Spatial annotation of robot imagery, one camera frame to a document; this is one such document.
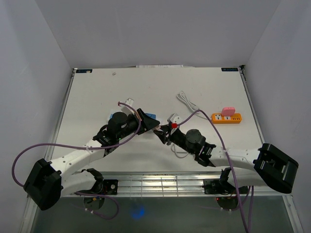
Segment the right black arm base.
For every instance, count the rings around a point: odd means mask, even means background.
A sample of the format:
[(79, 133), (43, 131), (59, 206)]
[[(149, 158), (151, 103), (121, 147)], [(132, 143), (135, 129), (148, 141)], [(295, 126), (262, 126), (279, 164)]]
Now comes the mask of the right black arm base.
[(236, 188), (228, 182), (221, 183), (220, 179), (204, 179), (201, 187), (205, 194), (231, 195), (236, 194)]

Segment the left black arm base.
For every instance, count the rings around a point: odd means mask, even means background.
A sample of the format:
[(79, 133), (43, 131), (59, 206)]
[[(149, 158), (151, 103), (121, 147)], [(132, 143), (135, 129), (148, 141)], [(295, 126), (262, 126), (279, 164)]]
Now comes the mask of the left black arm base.
[(118, 193), (118, 182), (119, 180), (116, 179), (96, 181), (91, 189), (83, 189), (78, 192), (95, 195), (116, 195)]

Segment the white multicolour power strip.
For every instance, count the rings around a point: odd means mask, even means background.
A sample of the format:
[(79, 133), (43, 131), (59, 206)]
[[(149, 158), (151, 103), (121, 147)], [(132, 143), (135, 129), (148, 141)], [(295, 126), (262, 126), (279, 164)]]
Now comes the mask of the white multicolour power strip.
[(109, 114), (107, 115), (107, 121), (109, 121), (109, 120), (112, 118), (112, 116), (113, 116), (114, 113), (116, 113), (116, 110), (112, 109), (112, 110), (109, 112)]

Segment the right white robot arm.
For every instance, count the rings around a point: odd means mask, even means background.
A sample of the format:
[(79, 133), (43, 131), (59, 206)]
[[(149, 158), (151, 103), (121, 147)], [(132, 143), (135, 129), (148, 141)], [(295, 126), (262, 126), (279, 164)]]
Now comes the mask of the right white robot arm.
[(204, 167), (225, 167), (219, 186), (226, 193), (239, 186), (267, 186), (279, 193), (292, 192), (298, 162), (272, 144), (259, 149), (228, 149), (206, 142), (199, 130), (182, 133), (177, 124), (162, 125), (154, 134), (163, 144), (175, 144)]

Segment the pink plug adapter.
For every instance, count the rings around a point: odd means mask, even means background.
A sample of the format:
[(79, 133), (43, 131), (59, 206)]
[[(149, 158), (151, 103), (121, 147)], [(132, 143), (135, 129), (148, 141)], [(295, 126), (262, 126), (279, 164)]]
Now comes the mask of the pink plug adapter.
[(234, 107), (224, 107), (222, 109), (221, 115), (224, 117), (231, 117), (235, 114), (236, 110)]

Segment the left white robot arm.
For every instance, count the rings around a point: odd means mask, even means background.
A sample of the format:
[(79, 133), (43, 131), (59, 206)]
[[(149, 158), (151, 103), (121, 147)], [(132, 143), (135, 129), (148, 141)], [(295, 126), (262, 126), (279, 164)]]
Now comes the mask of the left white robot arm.
[(129, 135), (142, 134), (160, 125), (141, 109), (135, 114), (115, 112), (108, 123), (80, 150), (46, 161), (38, 160), (25, 184), (24, 190), (40, 210), (54, 206), (62, 196), (79, 191), (98, 194), (103, 189), (103, 176), (88, 164), (113, 152), (120, 141)]

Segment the blue cube socket adapter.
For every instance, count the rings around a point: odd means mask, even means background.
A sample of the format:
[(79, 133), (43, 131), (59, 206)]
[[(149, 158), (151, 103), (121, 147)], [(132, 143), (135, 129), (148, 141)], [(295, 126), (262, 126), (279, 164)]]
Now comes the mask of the blue cube socket adapter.
[(146, 113), (146, 115), (152, 119), (156, 119), (156, 114)]

